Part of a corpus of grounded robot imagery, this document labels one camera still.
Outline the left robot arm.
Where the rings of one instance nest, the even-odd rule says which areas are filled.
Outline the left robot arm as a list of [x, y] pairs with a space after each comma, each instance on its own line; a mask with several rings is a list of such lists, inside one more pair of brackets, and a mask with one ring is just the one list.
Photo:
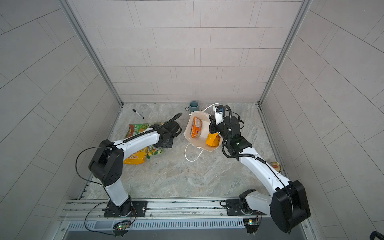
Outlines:
[[104, 140], [100, 143], [89, 163], [89, 170], [101, 182], [110, 198], [107, 207], [103, 209], [105, 217], [132, 217], [135, 212], [131, 196], [121, 180], [124, 160], [151, 145], [156, 148], [171, 148], [173, 139], [181, 130], [176, 121], [168, 121], [163, 125], [152, 125], [124, 140]]

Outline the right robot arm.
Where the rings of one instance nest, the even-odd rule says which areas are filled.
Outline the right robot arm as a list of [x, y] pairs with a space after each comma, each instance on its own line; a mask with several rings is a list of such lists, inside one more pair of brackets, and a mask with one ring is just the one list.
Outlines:
[[268, 215], [284, 233], [289, 233], [311, 216], [303, 184], [291, 181], [261, 158], [253, 145], [241, 135], [237, 118], [226, 116], [217, 119], [210, 116], [209, 119], [210, 133], [218, 133], [223, 139], [221, 148], [224, 156], [246, 166], [268, 191], [268, 195], [264, 195], [249, 189], [240, 194], [239, 205], [243, 214]]

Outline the green corn chips bag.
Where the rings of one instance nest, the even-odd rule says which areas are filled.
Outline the green corn chips bag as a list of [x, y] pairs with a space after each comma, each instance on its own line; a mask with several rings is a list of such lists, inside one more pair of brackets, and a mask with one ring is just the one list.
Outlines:
[[129, 130], [126, 134], [126, 138], [123, 140], [124, 143], [132, 141], [136, 138], [146, 135], [146, 130], [149, 124], [133, 124], [129, 125]]

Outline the orange snack packet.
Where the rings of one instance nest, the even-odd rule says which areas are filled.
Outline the orange snack packet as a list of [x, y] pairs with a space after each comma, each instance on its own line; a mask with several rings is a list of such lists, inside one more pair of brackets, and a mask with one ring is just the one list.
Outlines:
[[209, 133], [206, 139], [206, 145], [210, 147], [218, 147], [220, 140], [221, 140], [221, 137], [218, 133], [214, 133], [214, 134]]

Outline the orange Fox's candy packet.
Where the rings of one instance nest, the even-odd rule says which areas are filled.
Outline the orange Fox's candy packet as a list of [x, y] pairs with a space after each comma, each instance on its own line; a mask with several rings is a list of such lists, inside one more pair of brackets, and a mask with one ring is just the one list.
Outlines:
[[192, 138], [198, 138], [200, 137], [202, 133], [202, 128], [203, 128], [203, 122], [197, 117], [193, 118], [192, 121], [192, 128], [191, 128], [191, 137]]

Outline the white printed paper bag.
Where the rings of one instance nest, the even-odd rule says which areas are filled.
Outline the white printed paper bag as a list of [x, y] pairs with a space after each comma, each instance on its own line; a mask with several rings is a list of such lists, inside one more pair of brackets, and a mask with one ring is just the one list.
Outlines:
[[[185, 158], [188, 162], [195, 162], [204, 151], [212, 152], [222, 144], [223, 138], [219, 135], [219, 133], [210, 133], [211, 115], [206, 112], [208, 108], [212, 107], [214, 109], [215, 116], [218, 115], [219, 117], [222, 117], [222, 113], [216, 112], [215, 107], [218, 106], [219, 104], [215, 103], [208, 106], [203, 111], [195, 111], [190, 114], [189, 122], [186, 130], [184, 131], [184, 136], [189, 142], [184, 152]], [[188, 146], [194, 146], [195, 148], [201, 150], [199, 155], [194, 160], [190, 160], [187, 157]]]

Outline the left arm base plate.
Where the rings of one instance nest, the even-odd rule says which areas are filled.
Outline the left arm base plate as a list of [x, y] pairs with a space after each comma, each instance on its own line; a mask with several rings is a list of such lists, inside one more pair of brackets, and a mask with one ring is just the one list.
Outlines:
[[128, 218], [128, 217], [144, 217], [147, 210], [147, 201], [130, 201], [124, 203], [120, 207], [115, 206], [112, 202], [108, 202], [107, 206], [102, 209], [105, 218]]

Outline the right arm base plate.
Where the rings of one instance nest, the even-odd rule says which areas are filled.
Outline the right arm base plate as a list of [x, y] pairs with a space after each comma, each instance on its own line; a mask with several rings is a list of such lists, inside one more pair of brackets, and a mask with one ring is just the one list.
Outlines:
[[240, 200], [224, 200], [220, 205], [227, 210], [228, 216], [265, 216], [264, 213], [256, 210], [243, 211], [241, 208]]

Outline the yellow snack bag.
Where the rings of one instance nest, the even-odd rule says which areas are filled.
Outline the yellow snack bag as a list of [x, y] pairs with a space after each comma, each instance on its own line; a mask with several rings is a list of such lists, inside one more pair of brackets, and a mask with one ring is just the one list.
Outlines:
[[126, 165], [140, 165], [146, 161], [148, 154], [148, 147], [141, 149], [140, 151], [125, 158], [124, 164]]

